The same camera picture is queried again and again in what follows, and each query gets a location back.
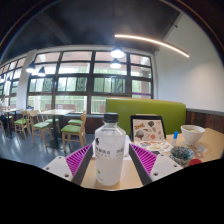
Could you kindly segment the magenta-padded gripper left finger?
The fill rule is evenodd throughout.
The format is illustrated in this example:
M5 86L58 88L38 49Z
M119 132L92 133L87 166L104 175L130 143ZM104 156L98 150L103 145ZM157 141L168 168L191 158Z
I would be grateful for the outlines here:
M44 170L80 186L92 156L93 146L89 144L67 156L57 156Z

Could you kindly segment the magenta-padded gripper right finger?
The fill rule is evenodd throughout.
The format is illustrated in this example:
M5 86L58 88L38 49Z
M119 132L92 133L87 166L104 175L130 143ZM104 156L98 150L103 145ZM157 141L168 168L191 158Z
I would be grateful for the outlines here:
M129 145L129 155L143 185L150 184L182 169L167 155L154 153L134 144Z

